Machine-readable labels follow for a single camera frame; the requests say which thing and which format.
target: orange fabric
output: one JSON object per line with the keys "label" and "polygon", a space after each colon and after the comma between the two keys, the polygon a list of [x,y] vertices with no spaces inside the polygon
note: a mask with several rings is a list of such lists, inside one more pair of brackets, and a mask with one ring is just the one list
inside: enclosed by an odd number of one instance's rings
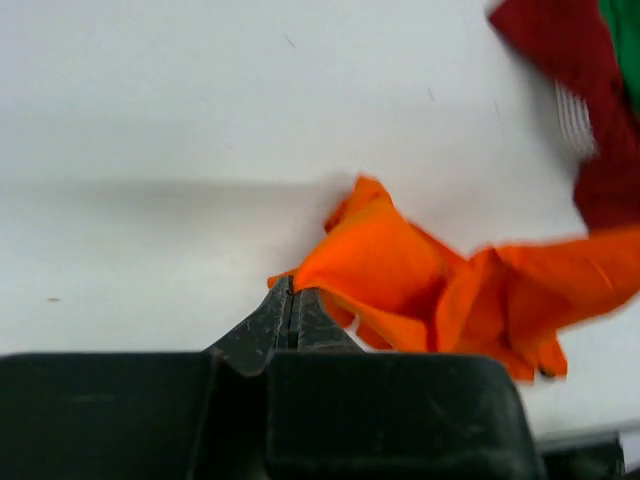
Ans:
{"label": "orange fabric", "polygon": [[[376,348],[477,353],[517,379],[567,374],[559,329],[610,312],[640,289],[640,227],[549,245],[486,247],[464,259],[404,219],[360,177],[296,270],[343,327]],[[269,284],[279,278],[269,280]]]}

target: green cloth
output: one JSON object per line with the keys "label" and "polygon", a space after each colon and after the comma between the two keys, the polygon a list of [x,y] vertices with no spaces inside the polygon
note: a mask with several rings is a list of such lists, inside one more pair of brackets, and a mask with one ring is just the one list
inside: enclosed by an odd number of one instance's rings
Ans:
{"label": "green cloth", "polygon": [[640,112],[640,0],[600,0],[631,105]]}

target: white table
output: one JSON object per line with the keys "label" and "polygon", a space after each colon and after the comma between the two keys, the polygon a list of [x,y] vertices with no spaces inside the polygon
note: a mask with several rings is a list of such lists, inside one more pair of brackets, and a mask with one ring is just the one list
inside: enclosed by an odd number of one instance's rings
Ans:
{"label": "white table", "polygon": [[[358,171],[463,252],[584,232],[486,3],[0,2],[0,352],[210,344]],[[640,420],[639,309],[562,336],[536,435]]]}

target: striped fabric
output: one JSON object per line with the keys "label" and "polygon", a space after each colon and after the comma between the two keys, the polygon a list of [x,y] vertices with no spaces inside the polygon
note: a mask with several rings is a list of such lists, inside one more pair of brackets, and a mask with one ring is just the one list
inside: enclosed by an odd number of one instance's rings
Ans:
{"label": "striped fabric", "polygon": [[587,159],[597,152],[593,138],[587,103],[556,83],[560,130],[569,148],[580,157]]}

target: red cloth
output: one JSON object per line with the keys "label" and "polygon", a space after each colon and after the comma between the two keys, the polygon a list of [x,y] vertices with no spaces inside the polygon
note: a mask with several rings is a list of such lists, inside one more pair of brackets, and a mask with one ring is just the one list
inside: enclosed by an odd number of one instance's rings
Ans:
{"label": "red cloth", "polygon": [[640,127],[598,0],[506,0],[490,20],[587,102],[599,154],[582,165],[574,201],[589,229],[640,223]]}

